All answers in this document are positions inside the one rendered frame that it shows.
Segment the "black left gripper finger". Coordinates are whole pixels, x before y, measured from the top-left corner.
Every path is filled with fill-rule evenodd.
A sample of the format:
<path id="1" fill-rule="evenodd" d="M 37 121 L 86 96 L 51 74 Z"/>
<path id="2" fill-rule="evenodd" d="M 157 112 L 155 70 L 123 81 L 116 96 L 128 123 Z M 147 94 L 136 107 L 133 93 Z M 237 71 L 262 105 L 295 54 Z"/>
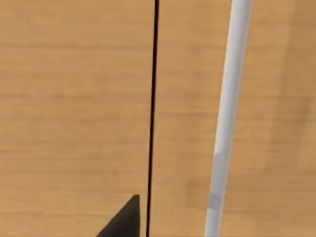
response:
<path id="1" fill-rule="evenodd" d="M 139 237 L 140 196 L 133 195 L 96 237 Z"/>

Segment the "wooden door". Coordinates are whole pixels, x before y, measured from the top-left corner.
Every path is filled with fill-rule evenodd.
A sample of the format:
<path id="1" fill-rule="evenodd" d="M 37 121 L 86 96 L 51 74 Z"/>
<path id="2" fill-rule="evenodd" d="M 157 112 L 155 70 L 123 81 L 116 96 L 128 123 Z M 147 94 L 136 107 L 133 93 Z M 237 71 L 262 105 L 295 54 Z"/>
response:
<path id="1" fill-rule="evenodd" d="M 146 213 L 154 0 L 0 0 L 0 237 Z"/>
<path id="2" fill-rule="evenodd" d="M 160 0 L 151 237 L 203 237 L 231 0 Z M 316 0 L 253 0 L 221 237 L 316 237 Z"/>

